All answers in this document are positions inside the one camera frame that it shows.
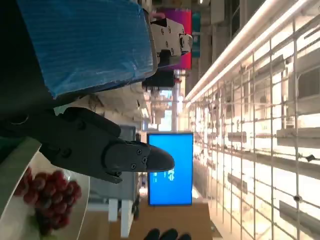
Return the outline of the black left hand blue tape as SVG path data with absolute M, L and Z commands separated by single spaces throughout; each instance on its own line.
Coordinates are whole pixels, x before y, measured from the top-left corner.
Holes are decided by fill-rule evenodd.
M 55 166 L 121 182 L 123 172 L 165 172 L 175 161 L 120 138 L 114 122 L 78 98 L 152 77 L 192 50 L 184 26 L 152 21 L 130 0 L 3 0 L 0 3 L 0 134 L 29 137 Z

